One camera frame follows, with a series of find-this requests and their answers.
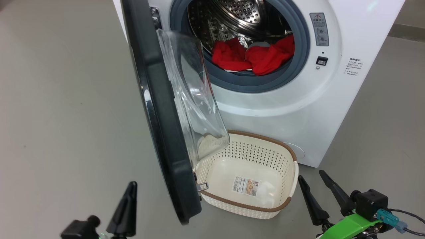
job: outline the warning label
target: warning label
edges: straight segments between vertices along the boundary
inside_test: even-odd
[[[359,74],[362,67],[363,67],[363,63],[361,62],[360,59],[350,57],[344,69],[344,74],[356,77]]]
[[[248,194],[251,196],[257,195],[258,181],[236,176],[233,182],[232,191],[237,193]]]
[[[325,14],[322,12],[312,12],[310,13],[310,18],[315,31],[316,46],[329,46],[328,25],[326,24]]]

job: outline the washing machine door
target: washing machine door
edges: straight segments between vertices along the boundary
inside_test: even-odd
[[[191,46],[197,39],[157,32],[147,0],[121,3],[159,164],[177,216],[187,224],[201,212],[198,192],[207,188],[207,183],[196,181],[197,162],[226,147],[229,136],[212,95],[202,52],[194,51],[197,43]]]

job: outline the white washing machine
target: white washing machine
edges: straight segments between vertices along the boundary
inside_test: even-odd
[[[163,29],[193,34],[191,0],[149,0]],[[268,0],[295,39],[292,60],[255,76],[230,73],[204,53],[228,129],[286,142],[299,163],[318,167],[363,83],[404,0]],[[124,28],[119,0],[114,3]]]

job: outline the white plastic basket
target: white plastic basket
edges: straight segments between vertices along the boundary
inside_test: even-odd
[[[209,184],[202,198],[243,216],[276,216],[289,204],[297,185],[294,151],[268,137],[238,131],[229,134],[229,146],[196,167],[198,182]]]

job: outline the brown basket rim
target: brown basket rim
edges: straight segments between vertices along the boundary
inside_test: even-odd
[[[266,137],[266,136],[262,136],[262,135],[258,135],[258,134],[253,134],[253,133],[247,133],[247,132],[242,132],[242,131],[235,131],[235,130],[228,130],[229,134],[238,134],[238,135],[242,135],[242,136],[247,136],[247,137],[252,137],[252,138],[257,138],[257,139],[261,139],[261,140],[265,140],[268,141],[270,143],[274,143],[277,145],[280,145],[282,147],[284,147],[286,150],[289,151],[289,153],[292,156],[292,160],[294,160],[294,162],[297,161],[297,157],[294,153],[294,151],[285,143],[282,143],[280,141],[277,141],[275,139]],[[222,201],[228,204],[231,204],[233,206],[237,206],[237,207],[241,207],[241,208],[246,208],[246,209],[251,209],[251,210],[256,210],[256,211],[261,211],[261,212],[267,212],[267,213],[273,213],[273,212],[277,212],[282,210],[284,207],[286,207],[289,202],[291,201],[291,197],[288,197],[280,206],[275,207],[275,208],[261,208],[261,207],[254,207],[254,206],[250,206],[247,204],[243,204],[243,203],[239,203],[239,202],[234,202],[232,200],[228,200],[219,196],[216,196],[212,193],[206,192],[206,191],[202,191],[201,192],[203,195],[211,197],[213,199],[216,199],[218,201]]]

